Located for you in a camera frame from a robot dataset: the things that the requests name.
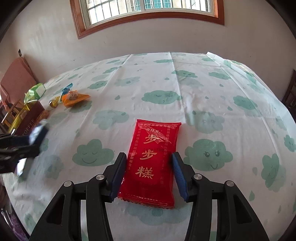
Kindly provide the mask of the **yellow red candy packet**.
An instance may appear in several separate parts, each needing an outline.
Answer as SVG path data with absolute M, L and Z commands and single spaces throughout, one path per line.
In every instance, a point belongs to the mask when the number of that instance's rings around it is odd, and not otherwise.
M 52 100 L 49 101 L 49 106 L 51 108 L 56 108 L 61 102 L 60 99 L 61 99 L 60 96 L 54 97 Z

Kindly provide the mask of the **orange fried snack packet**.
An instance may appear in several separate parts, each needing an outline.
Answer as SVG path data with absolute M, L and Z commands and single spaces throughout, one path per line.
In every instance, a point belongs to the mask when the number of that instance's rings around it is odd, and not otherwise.
M 66 108 L 71 108 L 79 102 L 90 98 L 88 94 L 81 94 L 77 91 L 70 90 L 67 94 L 62 96 L 62 103 Z

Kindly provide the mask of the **blue candy packet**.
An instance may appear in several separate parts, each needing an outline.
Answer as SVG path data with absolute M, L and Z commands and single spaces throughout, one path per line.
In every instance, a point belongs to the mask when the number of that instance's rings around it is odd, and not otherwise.
M 66 95 L 70 90 L 71 88 L 73 87 L 73 83 L 70 83 L 69 85 L 67 85 L 65 88 L 62 89 L 62 96 L 63 95 Z

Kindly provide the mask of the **red rice cake packet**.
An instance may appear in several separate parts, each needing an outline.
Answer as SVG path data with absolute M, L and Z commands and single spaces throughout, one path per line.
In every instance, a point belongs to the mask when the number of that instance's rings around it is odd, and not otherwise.
M 175 206 L 172 154 L 181 123 L 137 120 L 118 197 L 146 206 Z

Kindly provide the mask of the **clear brown pastry packet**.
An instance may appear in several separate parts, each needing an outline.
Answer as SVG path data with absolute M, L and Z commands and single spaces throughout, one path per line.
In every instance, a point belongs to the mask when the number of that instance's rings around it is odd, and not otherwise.
M 43 119 L 47 119 L 50 115 L 50 112 L 48 110 L 44 110 L 38 117 L 38 120 L 41 121 Z

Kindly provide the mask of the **wooden chair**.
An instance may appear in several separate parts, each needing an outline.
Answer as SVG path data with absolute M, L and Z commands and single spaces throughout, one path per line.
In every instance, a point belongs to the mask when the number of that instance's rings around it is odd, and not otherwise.
M 14 104 L 8 104 L 8 111 L 6 114 L 3 114 L 4 106 L 1 104 L 1 131 L 3 133 L 8 133 L 13 121 L 16 119 L 16 116 L 20 113 L 23 107 L 24 104 L 18 100 Z

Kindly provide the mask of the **red gold toffee tin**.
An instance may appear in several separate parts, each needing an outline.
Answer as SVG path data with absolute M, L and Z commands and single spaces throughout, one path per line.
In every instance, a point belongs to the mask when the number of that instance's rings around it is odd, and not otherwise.
M 39 122 L 44 111 L 44 107 L 38 100 L 27 102 L 15 117 L 13 123 L 9 127 L 8 133 L 17 136 L 30 134 L 32 129 Z

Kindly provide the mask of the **green tissue pack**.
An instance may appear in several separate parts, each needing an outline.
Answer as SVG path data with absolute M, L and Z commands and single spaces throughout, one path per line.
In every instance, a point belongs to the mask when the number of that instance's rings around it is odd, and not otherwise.
M 45 92 L 46 87 L 42 83 L 38 83 L 28 90 L 28 92 L 25 94 L 23 103 L 27 104 L 32 100 L 39 100 Z

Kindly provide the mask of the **pink cloth covered furniture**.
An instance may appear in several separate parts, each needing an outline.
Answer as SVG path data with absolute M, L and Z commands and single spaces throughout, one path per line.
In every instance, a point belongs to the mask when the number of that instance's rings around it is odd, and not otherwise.
M 1 79 L 3 105 L 23 101 L 28 90 L 36 85 L 34 75 L 23 57 L 16 58 Z

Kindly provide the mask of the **cloud pattern tablecloth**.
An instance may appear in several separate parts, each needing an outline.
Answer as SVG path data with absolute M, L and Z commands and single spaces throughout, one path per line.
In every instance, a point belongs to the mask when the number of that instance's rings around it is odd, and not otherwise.
M 127 153 L 138 119 L 180 122 L 177 151 L 209 180 L 232 180 L 278 240 L 295 216 L 295 121 L 247 66 L 213 53 L 150 53 L 102 60 L 46 82 L 41 104 L 73 90 L 90 99 L 51 110 L 27 178 L 3 176 L 31 233 L 67 180 L 85 182 Z

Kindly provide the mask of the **dark wooden cabinet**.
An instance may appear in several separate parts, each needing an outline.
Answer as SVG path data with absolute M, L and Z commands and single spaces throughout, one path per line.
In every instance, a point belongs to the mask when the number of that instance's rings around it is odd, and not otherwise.
M 296 71 L 293 70 L 287 91 L 282 99 L 282 103 L 285 105 L 285 107 L 290 111 L 292 115 L 295 115 L 295 79 Z

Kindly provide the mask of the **wooden framed window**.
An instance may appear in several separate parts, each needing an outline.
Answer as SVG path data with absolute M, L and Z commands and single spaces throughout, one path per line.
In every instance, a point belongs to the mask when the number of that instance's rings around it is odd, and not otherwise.
M 116 25 L 147 19 L 181 18 L 225 25 L 224 1 L 70 0 L 78 39 Z

